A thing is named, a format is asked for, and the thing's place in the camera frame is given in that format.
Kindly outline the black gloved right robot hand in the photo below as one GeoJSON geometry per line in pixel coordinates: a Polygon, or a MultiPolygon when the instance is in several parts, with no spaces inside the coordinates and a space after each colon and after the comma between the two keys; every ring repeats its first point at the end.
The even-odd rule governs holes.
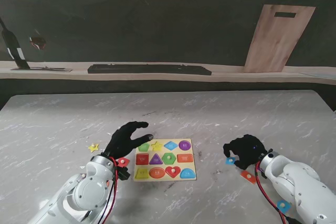
{"type": "Polygon", "coordinates": [[[260,156],[267,154],[263,143],[249,134],[224,144],[223,152],[227,158],[230,157],[231,152],[237,155],[239,159],[234,164],[241,170],[246,170],[248,166],[256,164],[260,156]]]}

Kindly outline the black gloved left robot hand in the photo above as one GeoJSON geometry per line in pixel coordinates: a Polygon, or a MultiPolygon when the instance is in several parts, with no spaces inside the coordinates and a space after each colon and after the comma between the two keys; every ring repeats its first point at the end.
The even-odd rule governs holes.
{"type": "Polygon", "coordinates": [[[128,122],[127,124],[121,126],[114,132],[109,144],[101,155],[113,158],[114,160],[127,156],[133,149],[153,139],[152,134],[146,134],[133,140],[131,139],[132,134],[137,129],[144,129],[148,126],[148,122],[138,121],[128,122]]]}

